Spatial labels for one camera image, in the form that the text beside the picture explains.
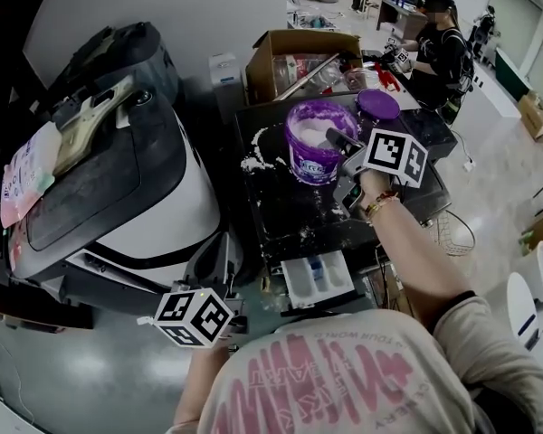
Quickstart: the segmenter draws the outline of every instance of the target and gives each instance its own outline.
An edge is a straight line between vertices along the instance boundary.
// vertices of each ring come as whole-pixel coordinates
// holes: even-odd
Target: concrete floor
[[[322,12],[359,35],[363,49],[382,49],[386,42],[387,30],[376,32],[375,13],[363,19],[348,10],[351,0],[302,3],[306,11]],[[543,203],[543,194],[531,200],[543,185],[543,144],[534,143],[519,122],[498,147],[471,147],[469,153],[477,162],[470,174],[462,169],[460,146],[437,169],[451,192],[452,209],[477,237],[475,250],[457,262],[482,294],[510,273],[520,255],[516,239]],[[25,404],[53,434],[160,433],[170,426],[190,353],[157,330],[138,326],[132,316],[99,312],[94,331],[60,335],[0,324],[0,339],[22,376]],[[0,383],[6,401],[24,415],[12,362],[1,347]]]
[[[93,331],[47,335],[0,323],[24,404],[53,434],[166,432],[186,377],[187,350],[133,316],[96,315]],[[0,347],[5,401],[25,418],[13,362]]]

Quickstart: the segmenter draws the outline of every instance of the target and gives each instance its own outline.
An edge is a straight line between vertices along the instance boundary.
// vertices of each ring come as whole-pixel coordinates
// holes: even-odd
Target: red object
[[[375,63],[376,72],[378,73],[378,78],[380,79],[380,83],[384,85],[384,88],[388,90],[389,85],[394,85],[396,88],[396,91],[400,91],[400,86],[398,85],[398,82],[395,79],[395,76],[390,73],[390,71],[382,71],[382,68],[380,67],[379,63]]]

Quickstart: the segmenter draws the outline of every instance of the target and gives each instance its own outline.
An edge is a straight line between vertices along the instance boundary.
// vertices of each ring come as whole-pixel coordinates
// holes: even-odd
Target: table
[[[324,95],[322,98],[350,109],[358,120],[359,139],[367,143],[374,123],[368,116],[358,115],[356,96],[356,93],[345,92]],[[377,244],[376,234],[364,222],[347,219],[339,210],[332,197],[336,183],[309,186],[298,182],[291,173],[284,120],[290,109],[301,101],[287,99],[268,103],[244,109],[235,116],[240,158],[255,156],[260,152],[266,163],[273,163],[270,168],[243,171],[264,260],[268,267],[273,267],[281,260],[335,250],[355,250],[362,252],[366,261],[366,249],[373,252]],[[412,132],[411,127],[418,127],[419,120],[421,124],[427,122],[428,114],[434,113],[423,109],[402,111],[399,118],[381,121],[379,126]],[[405,190],[406,208],[423,222],[433,218],[449,204],[450,197],[441,177],[427,163],[421,188]]]
[[[416,35],[423,30],[427,22],[428,20],[424,14],[403,8],[392,0],[383,0],[380,5],[376,30],[380,30],[380,24],[382,23],[392,23],[394,25],[393,35],[403,42],[405,40],[415,40]]]

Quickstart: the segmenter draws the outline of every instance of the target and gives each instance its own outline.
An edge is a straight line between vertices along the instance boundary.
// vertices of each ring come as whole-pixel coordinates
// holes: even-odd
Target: pink graphic t-shirt
[[[300,322],[235,354],[199,423],[172,432],[474,432],[482,415],[463,383],[498,388],[507,363],[509,376],[526,375],[512,392],[538,428],[543,372],[478,297],[450,310],[434,336],[385,310]]]

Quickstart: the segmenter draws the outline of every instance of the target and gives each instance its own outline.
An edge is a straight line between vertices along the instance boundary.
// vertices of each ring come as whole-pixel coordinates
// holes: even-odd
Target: metal rod
[[[537,198],[541,194],[542,191],[543,191],[543,186],[538,192],[535,193],[535,196],[533,196],[533,199]]]
[[[296,83],[294,83],[291,87],[289,87],[286,91],[284,91],[281,95],[277,96],[274,101],[282,101],[283,99],[288,99],[291,95],[293,95],[296,91],[298,91],[301,87],[306,85],[312,77],[314,77],[318,72],[323,70],[326,66],[328,66],[331,62],[333,62],[340,53],[333,54],[330,56],[327,60],[322,62],[319,66],[317,66],[315,69],[310,71],[308,75],[302,77]]]

